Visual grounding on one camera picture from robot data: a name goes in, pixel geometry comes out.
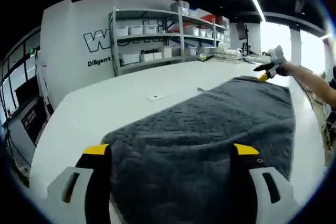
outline gray towel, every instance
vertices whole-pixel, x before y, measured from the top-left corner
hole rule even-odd
[[[288,179],[294,129],[287,88],[232,79],[104,137],[115,203],[129,224],[230,223],[232,144]]]

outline white table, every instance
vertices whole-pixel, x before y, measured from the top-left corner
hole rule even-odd
[[[261,73],[253,72],[255,66],[216,60],[178,63],[126,74],[68,94],[35,150],[31,193],[45,198],[48,185],[66,167],[75,166],[83,150],[99,144],[108,132],[198,95],[197,87],[208,90],[233,77],[258,77]],[[322,177],[322,137],[310,102],[296,81],[276,76],[271,82],[291,91],[296,131],[290,182],[295,199],[302,204]]]

